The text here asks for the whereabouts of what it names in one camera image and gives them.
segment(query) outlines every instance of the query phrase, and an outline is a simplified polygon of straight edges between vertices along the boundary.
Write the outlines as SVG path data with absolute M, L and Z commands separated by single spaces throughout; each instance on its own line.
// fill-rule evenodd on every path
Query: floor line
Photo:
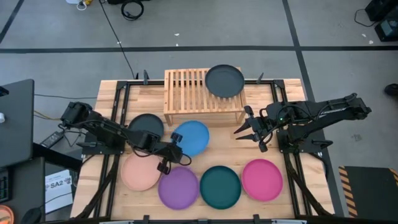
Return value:
M 123 47 L 125 52 L 191 52 L 191 51 L 384 51 L 398 50 L 398 45 L 393 46 L 261 46 L 261 45 L 235 45 L 235 46 L 186 46 L 186 47 Z M 108 53 L 121 52 L 119 47 L 93 47 L 93 48 L 48 48 L 48 49 L 0 49 L 0 54 L 51 54 L 51 53 Z
M 303 57 L 302 48 L 300 46 L 299 37 L 297 36 L 296 28 L 295 28 L 294 22 L 293 22 L 292 12 L 290 11 L 289 2 L 287 0 L 282 0 L 282 3 L 284 5 L 287 23 L 288 23 L 289 29 L 290 29 L 290 34 L 292 35 L 293 45 L 295 47 L 297 61 L 298 61 L 298 65 L 300 67 L 300 71 L 302 74 L 305 92 L 307 93 L 307 98 L 308 98 L 308 100 L 315 101 L 315 97 L 314 97 L 311 83 L 310 83 L 310 77 L 308 76 L 307 67 L 305 66 L 305 61 L 304 61 L 304 57 Z M 323 130 L 321 130 L 321 132 L 322 132 L 323 139 L 325 139 Z M 340 196 L 338 194 L 337 182 L 336 182 L 335 175 L 334 175 L 334 172 L 333 172 L 333 169 L 331 166 L 330 155 L 329 155 L 328 149 L 324 149 L 322 151 L 322 157 L 326 160 L 325 166 L 327 166 L 328 170 L 329 170 L 327 182 L 328 182 L 328 186 L 329 186 L 330 197 L 332 199 L 332 204 L 335 209 L 335 213 L 339 216 L 344 216 L 343 206 L 341 204 Z
M 1 44 L 2 40 L 4 39 L 4 37 L 6 36 L 8 29 L 10 28 L 12 22 L 14 21 L 15 17 L 17 16 L 19 9 L 21 8 L 24 1 L 25 0 L 18 1 L 17 5 L 15 6 L 14 10 L 12 11 L 10 17 L 8 18 L 6 25 L 4 25 L 4 27 L 2 28 L 2 31 L 0 33 L 0 44 Z

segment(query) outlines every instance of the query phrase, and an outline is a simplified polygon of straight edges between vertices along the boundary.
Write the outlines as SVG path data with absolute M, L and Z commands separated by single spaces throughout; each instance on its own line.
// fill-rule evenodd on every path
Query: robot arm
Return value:
M 70 102 L 61 117 L 61 126 L 66 128 L 85 129 L 97 137 L 97 140 L 110 148 L 120 141 L 127 141 L 133 150 L 163 157 L 158 170 L 167 173 L 167 162 L 180 163 L 182 149 L 177 146 L 182 136 L 172 134 L 172 142 L 161 142 L 160 136 L 148 131 L 131 131 L 125 126 L 111 121 L 93 111 L 86 103 Z
M 353 93 L 344 98 L 319 103 L 312 101 L 272 103 L 260 110 L 260 117 L 254 117 L 251 107 L 245 106 L 244 109 L 249 118 L 234 133 L 252 128 L 254 134 L 237 139 L 259 141 L 260 150 L 266 152 L 266 143 L 271 140 L 272 132 L 288 125 L 287 140 L 290 144 L 297 144 L 309 134 L 339 121 L 366 118 L 371 109 L 366 107 L 363 100 L 356 96 L 357 94 Z M 267 116 L 262 115 L 263 110 L 267 111 Z M 270 135 L 269 140 L 264 142 L 268 135 Z

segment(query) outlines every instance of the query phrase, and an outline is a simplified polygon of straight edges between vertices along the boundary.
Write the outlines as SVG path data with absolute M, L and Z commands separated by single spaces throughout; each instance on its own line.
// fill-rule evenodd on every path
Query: purple plate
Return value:
M 157 189 L 160 200 L 167 207 L 180 210 L 188 208 L 199 196 L 199 181 L 186 167 L 176 167 L 163 175 Z

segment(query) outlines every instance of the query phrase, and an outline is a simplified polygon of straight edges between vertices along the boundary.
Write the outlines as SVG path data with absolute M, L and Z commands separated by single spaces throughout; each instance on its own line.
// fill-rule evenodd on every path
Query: teal plate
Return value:
M 201 196 L 213 208 L 232 207 L 239 200 L 241 190 L 238 175 L 225 166 L 214 166 L 208 169 L 200 179 Z

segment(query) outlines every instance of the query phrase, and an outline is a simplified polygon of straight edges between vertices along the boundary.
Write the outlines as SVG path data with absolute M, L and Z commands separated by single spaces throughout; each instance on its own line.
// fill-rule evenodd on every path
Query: plate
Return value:
M 222 98 L 230 98 L 243 90 L 244 77 L 234 66 L 217 65 L 207 71 L 205 83 L 210 93 Z
M 134 153 L 127 157 L 121 169 L 121 178 L 124 185 L 130 190 L 147 190 L 156 184 L 160 177 L 157 165 L 160 159 L 157 156 L 138 157 Z
M 241 182 L 238 175 L 228 167 L 214 166 L 200 179 L 200 193 L 211 207 L 227 209 L 241 196 Z
M 266 159 L 255 159 L 244 167 L 242 184 L 251 198 L 268 202 L 282 191 L 283 178 L 275 164 Z
M 199 181 L 186 167 L 176 167 L 160 178 L 158 193 L 167 207 L 180 210 L 188 208 L 199 196 Z
M 154 114 L 140 114 L 136 116 L 129 124 L 128 127 L 131 131 L 150 131 L 160 136 L 164 135 L 164 126 L 162 120 Z
M 184 122 L 174 132 L 182 135 L 182 140 L 177 146 L 190 157 L 203 152 L 209 143 L 209 129 L 199 121 Z

